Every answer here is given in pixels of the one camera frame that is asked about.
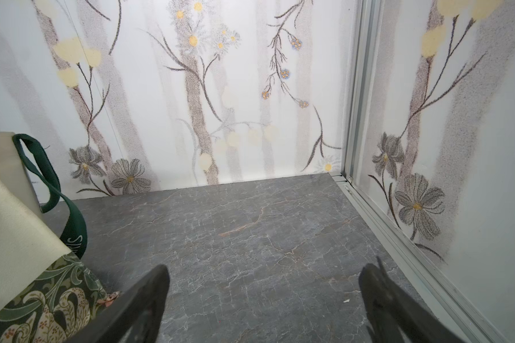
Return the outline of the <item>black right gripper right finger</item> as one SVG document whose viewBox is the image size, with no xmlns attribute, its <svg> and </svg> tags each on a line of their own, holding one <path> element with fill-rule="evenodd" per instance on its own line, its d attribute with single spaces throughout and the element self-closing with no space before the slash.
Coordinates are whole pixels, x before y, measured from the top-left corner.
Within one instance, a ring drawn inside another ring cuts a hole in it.
<svg viewBox="0 0 515 343">
<path fill-rule="evenodd" d="M 392 281 L 381 259 L 358 278 L 373 342 L 461 342 L 433 314 Z"/>
</svg>

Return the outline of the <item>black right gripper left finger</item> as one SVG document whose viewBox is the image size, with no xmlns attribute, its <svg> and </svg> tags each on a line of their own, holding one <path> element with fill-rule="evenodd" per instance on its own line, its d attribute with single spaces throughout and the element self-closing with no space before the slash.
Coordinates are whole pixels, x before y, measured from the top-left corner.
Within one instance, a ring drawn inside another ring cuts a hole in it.
<svg viewBox="0 0 515 343">
<path fill-rule="evenodd" d="M 68 342 L 155 342 L 165 311 L 170 273 L 159 264 Z"/>
</svg>

